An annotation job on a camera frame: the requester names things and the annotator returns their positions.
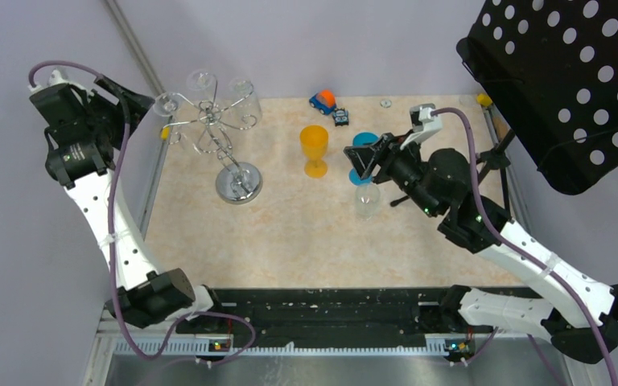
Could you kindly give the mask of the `blue plastic wine glass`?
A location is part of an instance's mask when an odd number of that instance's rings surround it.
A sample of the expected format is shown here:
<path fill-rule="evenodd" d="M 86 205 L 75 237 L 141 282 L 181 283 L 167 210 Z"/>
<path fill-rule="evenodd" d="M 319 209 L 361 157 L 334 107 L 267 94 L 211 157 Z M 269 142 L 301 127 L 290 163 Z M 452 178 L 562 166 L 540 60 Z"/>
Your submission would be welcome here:
<path fill-rule="evenodd" d="M 376 142 L 378 139 L 379 137 L 375 133 L 361 132 L 354 136 L 354 138 L 352 139 L 352 145 L 355 147 L 370 146 L 372 143 Z M 364 161 L 368 161 L 369 158 L 365 157 L 365 153 L 360 150 L 358 151 L 358 155 L 359 155 L 358 160 L 360 161 L 362 166 L 365 167 L 366 163 L 364 163 Z M 351 169 L 349 171 L 348 177 L 349 177 L 349 181 L 355 186 L 365 185 L 365 184 L 372 182 L 371 175 L 367 178 L 362 179 L 361 172 L 359 172 L 356 169 Z"/>

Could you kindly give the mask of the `clear wine glass front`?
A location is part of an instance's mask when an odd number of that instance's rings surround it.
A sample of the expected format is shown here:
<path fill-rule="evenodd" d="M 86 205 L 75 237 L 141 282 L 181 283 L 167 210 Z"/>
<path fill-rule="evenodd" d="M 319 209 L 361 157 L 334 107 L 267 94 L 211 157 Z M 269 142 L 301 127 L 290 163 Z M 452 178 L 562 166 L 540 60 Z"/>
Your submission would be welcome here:
<path fill-rule="evenodd" d="M 374 217 L 380 207 L 381 191 L 374 183 L 362 184 L 355 190 L 355 213 L 362 220 Z"/>

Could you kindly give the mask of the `yellow plastic wine glass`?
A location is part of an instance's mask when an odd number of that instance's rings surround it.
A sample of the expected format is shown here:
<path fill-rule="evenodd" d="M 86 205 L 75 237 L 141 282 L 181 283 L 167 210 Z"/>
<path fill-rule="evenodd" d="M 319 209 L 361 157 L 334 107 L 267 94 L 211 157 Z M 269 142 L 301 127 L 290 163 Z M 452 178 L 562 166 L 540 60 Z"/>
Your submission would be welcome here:
<path fill-rule="evenodd" d="M 328 131 L 320 125 L 309 125 L 300 132 L 300 145 L 306 158 L 304 172 L 313 179 L 320 179 L 328 172 L 323 160 L 328 151 L 328 139 Z"/>

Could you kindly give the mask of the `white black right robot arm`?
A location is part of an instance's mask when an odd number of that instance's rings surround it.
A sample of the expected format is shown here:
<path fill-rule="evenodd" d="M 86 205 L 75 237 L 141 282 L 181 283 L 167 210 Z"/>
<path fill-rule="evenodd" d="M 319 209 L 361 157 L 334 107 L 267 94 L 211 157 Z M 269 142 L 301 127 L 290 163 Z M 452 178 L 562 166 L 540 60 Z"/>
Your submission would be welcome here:
<path fill-rule="evenodd" d="M 356 173 L 376 184 L 395 183 L 452 244 L 501 266 L 535 292 L 534 298 L 491 294 L 465 285 L 439 300 L 449 331 L 493 326 L 550 342 L 565 356 L 595 364 L 618 347 L 618 284 L 578 271 L 536 241 L 504 208 L 475 195 L 468 160 L 452 148 L 423 160 L 417 143 L 385 134 L 344 154 Z"/>

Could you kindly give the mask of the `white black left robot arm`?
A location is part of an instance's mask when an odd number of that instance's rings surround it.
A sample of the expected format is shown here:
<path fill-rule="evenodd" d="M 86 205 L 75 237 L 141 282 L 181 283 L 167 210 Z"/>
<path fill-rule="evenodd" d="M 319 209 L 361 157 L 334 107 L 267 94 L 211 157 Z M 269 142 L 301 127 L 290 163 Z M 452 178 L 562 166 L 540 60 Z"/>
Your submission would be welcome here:
<path fill-rule="evenodd" d="M 117 101 L 70 80 L 62 68 L 51 72 L 47 85 L 31 88 L 30 101 L 48 124 L 45 169 L 81 210 L 108 265 L 113 293 L 106 307 L 138 328 L 195 311 L 196 323 L 216 332 L 225 324 L 224 308 L 182 269 L 159 266 L 122 192 L 114 154 L 155 101 L 105 76 L 94 82 Z"/>

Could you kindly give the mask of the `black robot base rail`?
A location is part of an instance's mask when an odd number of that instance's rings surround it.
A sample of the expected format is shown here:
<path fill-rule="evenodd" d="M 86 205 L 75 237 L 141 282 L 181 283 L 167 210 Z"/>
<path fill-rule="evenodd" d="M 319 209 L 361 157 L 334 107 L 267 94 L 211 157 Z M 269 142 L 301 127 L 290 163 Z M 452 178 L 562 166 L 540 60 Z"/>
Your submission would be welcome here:
<path fill-rule="evenodd" d="M 181 322 L 182 335 L 223 334 L 236 346 L 256 332 L 254 347 L 395 348 L 424 347 L 433 334 L 491 331 L 469 327 L 439 304 L 447 287 L 371 289 L 215 289 L 217 311 L 252 325 L 203 317 Z"/>

